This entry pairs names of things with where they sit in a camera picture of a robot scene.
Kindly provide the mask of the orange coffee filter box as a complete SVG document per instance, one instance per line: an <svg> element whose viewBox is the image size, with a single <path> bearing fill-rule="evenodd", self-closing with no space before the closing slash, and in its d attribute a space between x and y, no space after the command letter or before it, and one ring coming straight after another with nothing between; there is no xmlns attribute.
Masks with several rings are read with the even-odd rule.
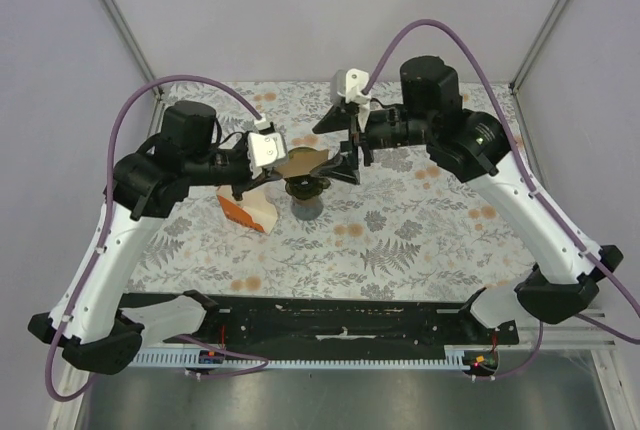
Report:
<svg viewBox="0 0 640 430"><path fill-rule="evenodd" d="M225 217L241 226L270 234L277 223L277 208L260 188L245 192L242 200L235 200L231 187L221 186L216 189L216 196Z"/></svg>

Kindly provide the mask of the dark glass dripper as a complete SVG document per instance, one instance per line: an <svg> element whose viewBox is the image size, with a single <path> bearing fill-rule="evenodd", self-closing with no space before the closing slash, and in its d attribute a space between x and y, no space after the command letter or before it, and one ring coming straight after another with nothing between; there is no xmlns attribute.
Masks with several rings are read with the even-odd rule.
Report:
<svg viewBox="0 0 640 430"><path fill-rule="evenodd" d="M291 197L309 199L320 196L331 185L328 178L314 178L310 174L295 178L283 178L285 190Z"/></svg>

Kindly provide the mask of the brown paper coffee filter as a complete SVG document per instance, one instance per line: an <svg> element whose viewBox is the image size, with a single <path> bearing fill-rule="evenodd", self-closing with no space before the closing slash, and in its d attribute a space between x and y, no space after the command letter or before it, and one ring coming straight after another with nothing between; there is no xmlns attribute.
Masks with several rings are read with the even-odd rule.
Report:
<svg viewBox="0 0 640 430"><path fill-rule="evenodd" d="M329 159L329 150L316 150L314 148L298 147L289 152L286 163L279 165L276 171L283 178L295 178L309 175L313 169L325 163Z"/></svg>

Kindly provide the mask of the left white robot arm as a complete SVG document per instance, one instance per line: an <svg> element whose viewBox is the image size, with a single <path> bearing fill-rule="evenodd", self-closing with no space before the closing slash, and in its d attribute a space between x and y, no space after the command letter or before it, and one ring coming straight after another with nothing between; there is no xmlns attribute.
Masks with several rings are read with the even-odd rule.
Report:
<svg viewBox="0 0 640 430"><path fill-rule="evenodd" d="M195 186L227 186L233 199L278 179L282 135L266 119L227 148L215 110L179 101L158 133L118 161L96 235L65 295L32 316L29 332L78 370L114 375L148 346L182 334L198 342L219 334L216 304L196 290L150 306L123 308L125 287L147 244Z"/></svg>

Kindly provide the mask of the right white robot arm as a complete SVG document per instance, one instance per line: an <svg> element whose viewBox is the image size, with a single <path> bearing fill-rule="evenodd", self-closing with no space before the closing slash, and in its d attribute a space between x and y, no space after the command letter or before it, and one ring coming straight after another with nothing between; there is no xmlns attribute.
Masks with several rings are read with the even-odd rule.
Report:
<svg viewBox="0 0 640 430"><path fill-rule="evenodd" d="M511 146L500 121L464 108L457 72L436 56L402 64L402 101L371 108L367 72L339 70L331 82L331 107L316 134L346 131L339 152L313 175L357 185L360 166L376 150L424 146L430 159L482 196L516 232L534 258L530 271L501 286L481 289L463 306L458 331L477 344L495 327L533 317L558 324L595 299L599 282L623 254L582 234L552 201Z"/></svg>

